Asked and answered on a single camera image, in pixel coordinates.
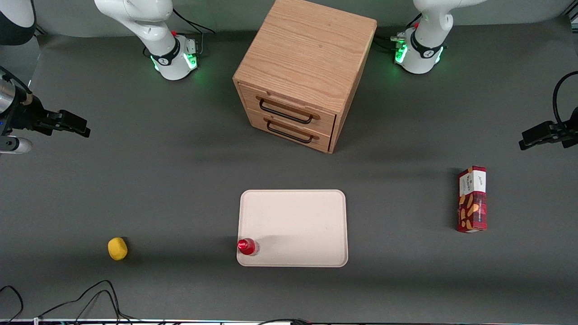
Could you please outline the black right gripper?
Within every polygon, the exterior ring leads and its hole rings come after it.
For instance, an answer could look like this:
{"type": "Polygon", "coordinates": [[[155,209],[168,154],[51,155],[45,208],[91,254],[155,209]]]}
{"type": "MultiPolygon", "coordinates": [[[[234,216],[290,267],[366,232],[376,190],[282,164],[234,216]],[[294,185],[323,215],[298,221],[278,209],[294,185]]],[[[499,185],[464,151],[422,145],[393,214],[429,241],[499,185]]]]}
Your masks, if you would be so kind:
{"type": "Polygon", "coordinates": [[[53,131],[68,131],[89,138],[87,120],[66,110],[46,110],[33,94],[9,95],[9,135],[14,130],[29,130],[50,136],[53,131]]]}

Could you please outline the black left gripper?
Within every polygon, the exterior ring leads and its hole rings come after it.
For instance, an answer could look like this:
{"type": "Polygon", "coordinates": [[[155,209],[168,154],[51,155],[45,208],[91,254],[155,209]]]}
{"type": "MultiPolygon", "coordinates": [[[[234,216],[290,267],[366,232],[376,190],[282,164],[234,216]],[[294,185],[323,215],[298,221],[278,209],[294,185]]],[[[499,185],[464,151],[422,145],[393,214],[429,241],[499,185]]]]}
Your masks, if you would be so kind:
{"type": "Polygon", "coordinates": [[[565,149],[577,145],[578,120],[569,119],[557,124],[544,121],[522,132],[522,140],[518,142],[522,151],[546,143],[561,143],[565,149]]]}

